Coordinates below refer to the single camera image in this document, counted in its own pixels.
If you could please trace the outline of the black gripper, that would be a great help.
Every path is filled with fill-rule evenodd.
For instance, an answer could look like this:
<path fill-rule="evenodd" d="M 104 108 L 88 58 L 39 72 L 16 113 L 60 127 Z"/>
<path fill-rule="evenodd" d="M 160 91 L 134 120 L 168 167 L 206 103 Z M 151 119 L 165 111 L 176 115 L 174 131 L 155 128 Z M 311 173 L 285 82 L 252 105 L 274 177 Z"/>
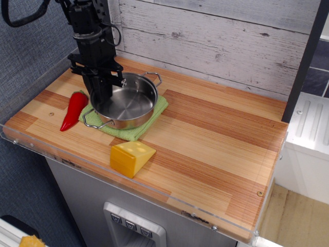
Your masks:
<path fill-rule="evenodd" d="M 106 103 L 113 94 L 112 85 L 123 87 L 123 66 L 116 62 L 116 46 L 111 33 L 74 34 L 79 52 L 70 54 L 73 73 L 81 75 L 93 104 Z"/>

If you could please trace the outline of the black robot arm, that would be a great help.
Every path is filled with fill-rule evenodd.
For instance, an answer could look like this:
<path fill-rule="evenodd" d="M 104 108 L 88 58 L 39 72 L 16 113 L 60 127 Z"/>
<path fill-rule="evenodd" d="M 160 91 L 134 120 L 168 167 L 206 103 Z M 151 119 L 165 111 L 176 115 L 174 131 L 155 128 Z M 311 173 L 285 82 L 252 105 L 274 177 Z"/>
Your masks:
<path fill-rule="evenodd" d="M 72 26 L 73 38 L 78 53 L 70 54 L 71 70 L 83 77 L 84 84 L 97 103 L 105 103 L 113 95 L 113 86 L 126 84 L 123 66 L 116 62 L 116 46 L 113 29 L 106 22 L 105 7 L 101 1 L 58 1 L 68 23 Z"/>

